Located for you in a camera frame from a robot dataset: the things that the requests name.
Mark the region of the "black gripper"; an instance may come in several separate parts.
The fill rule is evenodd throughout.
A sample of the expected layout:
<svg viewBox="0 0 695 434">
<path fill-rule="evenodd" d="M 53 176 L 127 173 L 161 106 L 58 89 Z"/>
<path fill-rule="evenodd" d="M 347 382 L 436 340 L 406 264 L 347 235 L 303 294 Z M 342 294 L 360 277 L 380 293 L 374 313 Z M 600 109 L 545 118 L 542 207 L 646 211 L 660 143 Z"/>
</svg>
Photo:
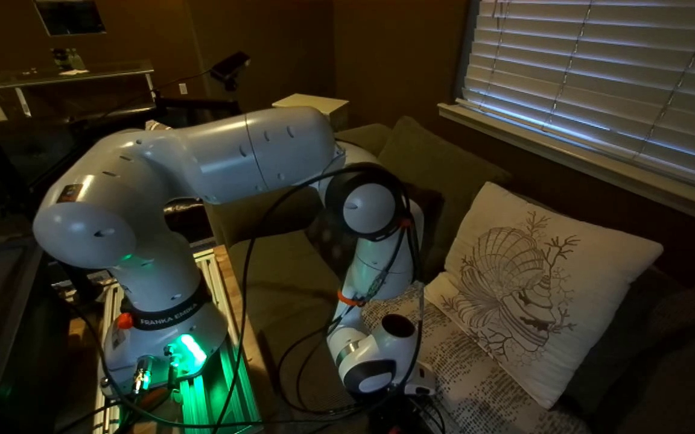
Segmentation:
<svg viewBox="0 0 695 434">
<path fill-rule="evenodd" d="M 385 395 L 370 411 L 370 434 L 443 434 L 443 420 L 429 398 Z"/>
</svg>

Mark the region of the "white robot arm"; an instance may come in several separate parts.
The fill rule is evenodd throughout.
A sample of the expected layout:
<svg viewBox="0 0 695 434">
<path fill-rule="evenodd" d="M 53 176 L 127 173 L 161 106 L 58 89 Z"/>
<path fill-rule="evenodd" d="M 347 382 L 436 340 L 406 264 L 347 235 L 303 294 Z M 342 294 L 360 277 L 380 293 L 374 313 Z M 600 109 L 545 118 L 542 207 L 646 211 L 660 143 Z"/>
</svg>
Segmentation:
<svg viewBox="0 0 695 434">
<path fill-rule="evenodd" d="M 228 347 L 226 319 L 187 242 L 163 223 L 178 197 L 231 206 L 260 194 L 319 194 L 356 240 L 336 293 L 325 347 L 356 398 L 384 398 L 412 377 L 421 325 L 388 313 L 372 330 L 361 310 L 409 290 L 425 214 L 407 189 L 370 152 L 339 143 L 313 109 L 263 109 L 221 122 L 101 137 L 44 195 L 33 237 L 75 267 L 104 271 L 127 310 L 105 328 L 105 394 L 132 404 L 157 367 L 192 378 Z"/>
</svg>

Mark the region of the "green-lit robot base mount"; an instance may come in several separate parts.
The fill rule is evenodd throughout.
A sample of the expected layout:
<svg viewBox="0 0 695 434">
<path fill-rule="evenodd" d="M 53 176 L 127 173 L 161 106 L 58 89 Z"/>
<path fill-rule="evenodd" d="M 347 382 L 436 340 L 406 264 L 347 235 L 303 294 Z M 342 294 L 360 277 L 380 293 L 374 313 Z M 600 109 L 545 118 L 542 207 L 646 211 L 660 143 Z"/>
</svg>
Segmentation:
<svg viewBox="0 0 695 434">
<path fill-rule="evenodd" d="M 172 394 L 183 434 L 237 434 L 259 423 L 259 405 L 240 347 L 240 325 L 226 300 L 225 276 L 209 248 L 192 257 L 195 284 L 163 296 L 163 310 L 142 312 L 120 283 L 104 300 L 101 389 L 142 416 L 139 398 L 155 389 Z"/>
</svg>

